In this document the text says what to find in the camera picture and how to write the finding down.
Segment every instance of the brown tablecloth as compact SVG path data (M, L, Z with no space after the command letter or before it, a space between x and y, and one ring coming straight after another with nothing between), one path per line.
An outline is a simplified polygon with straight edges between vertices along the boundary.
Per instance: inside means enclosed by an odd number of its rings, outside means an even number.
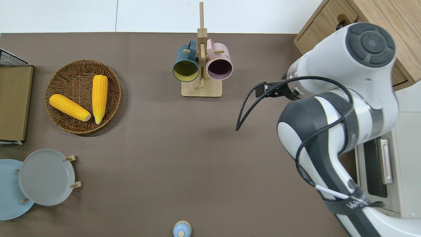
M0 236L169 237L179 220L194 237L346 235L279 141L286 98L263 100L234 129L248 90L280 79L300 57L295 35L209 34L227 45L234 72L222 97L186 98L171 69L177 47L196 36L1 34L0 47L35 68L26 143L2 145L0 159L23 161L41 148L74 154L83 187L59 205L0 221ZM60 130L44 106L53 74L80 59L109 65L123 85L118 113L91 136Z

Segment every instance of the cabinet drawer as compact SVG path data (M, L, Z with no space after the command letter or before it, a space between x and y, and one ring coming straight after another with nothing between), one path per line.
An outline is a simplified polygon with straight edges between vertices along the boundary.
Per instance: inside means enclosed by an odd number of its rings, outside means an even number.
M358 17L346 0L323 1L321 5L323 7L320 11L310 18L308 28L301 31L294 40L302 54L312 50L320 41L335 32L341 20L350 24Z

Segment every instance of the round wicker basket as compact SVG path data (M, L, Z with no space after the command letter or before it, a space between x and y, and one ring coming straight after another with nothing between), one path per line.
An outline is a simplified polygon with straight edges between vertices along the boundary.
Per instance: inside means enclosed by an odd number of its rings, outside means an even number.
M92 112L92 81L95 75L108 78L107 106L100 124L95 123ZM52 107L48 100L53 94L61 94L73 100L92 115L87 122L77 120ZM87 134L105 126L117 112L121 100L121 85L114 71L102 62L79 60L58 70L48 83L45 107L55 125L66 132Z

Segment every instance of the wooden mug rack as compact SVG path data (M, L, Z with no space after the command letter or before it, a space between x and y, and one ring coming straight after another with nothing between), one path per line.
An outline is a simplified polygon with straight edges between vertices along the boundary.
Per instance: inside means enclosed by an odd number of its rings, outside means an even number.
M206 72L206 47L208 29L203 23L203 2L200 2L200 28L197 29L197 56L199 58L199 77L191 82L181 82L181 95L184 97L220 97L222 95L222 81L213 80Z

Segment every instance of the corn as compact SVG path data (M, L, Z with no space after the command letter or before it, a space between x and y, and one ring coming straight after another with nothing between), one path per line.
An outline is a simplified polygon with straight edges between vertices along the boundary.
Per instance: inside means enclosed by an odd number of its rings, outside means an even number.
M53 94L49 102L54 108L80 121L86 122L91 118L91 113L63 95Z
M107 105L108 79L103 75L93 77L92 84L92 110L95 123L100 124Z

